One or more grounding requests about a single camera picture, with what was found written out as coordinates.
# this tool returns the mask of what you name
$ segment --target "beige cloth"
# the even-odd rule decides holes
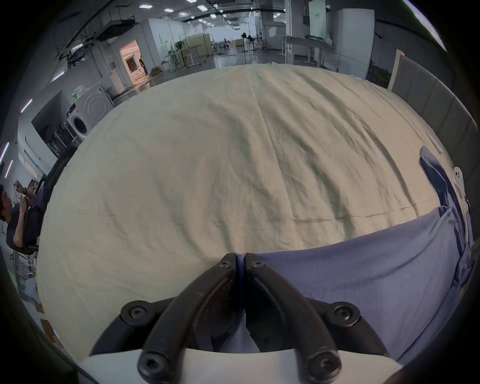
[[[226,67],[108,114],[64,170],[40,236],[45,314],[77,361],[131,300],[176,296],[227,252],[300,250],[439,205],[425,122],[386,89],[317,68]]]

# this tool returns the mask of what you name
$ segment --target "gray headboard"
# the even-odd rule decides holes
[[[404,99],[436,133],[460,167],[470,201],[473,239],[480,236],[480,135],[463,104],[440,80],[397,50],[388,89]]]

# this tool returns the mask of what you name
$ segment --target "floor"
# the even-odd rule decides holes
[[[295,56],[295,65],[308,65],[303,61],[304,57]],[[145,89],[153,87],[158,84],[162,84],[166,81],[182,77],[190,73],[196,73],[200,71],[206,71],[214,68],[228,67],[232,65],[244,65],[244,64],[265,64],[270,62],[285,63],[285,56],[281,55],[279,50],[265,51],[248,51],[248,52],[235,52],[231,51],[227,55],[214,55],[200,59],[200,65],[195,65],[189,68],[183,68],[175,72],[168,72],[163,75],[151,78],[150,81],[140,85],[136,85],[131,89],[123,92],[113,102],[115,106],[128,100],[129,98],[141,93]]]

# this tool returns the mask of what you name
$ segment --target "white table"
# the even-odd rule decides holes
[[[320,67],[320,63],[322,62],[323,59],[323,52],[324,48],[333,48],[334,46],[331,44],[328,44],[324,41],[318,41],[318,40],[311,40],[311,39],[306,39],[304,37],[295,37],[295,36],[282,36],[282,54],[284,53],[284,45],[285,45],[285,64],[287,64],[287,44],[293,44],[293,45],[301,45],[304,47],[308,47],[308,60],[305,61],[306,63],[312,63],[313,62],[310,60],[312,57],[312,48],[319,48],[320,49],[320,55],[317,61],[317,68]]]

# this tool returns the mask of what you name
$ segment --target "dryer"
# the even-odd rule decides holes
[[[97,83],[72,104],[66,118],[68,124],[83,141],[112,109],[110,98],[100,83]]]

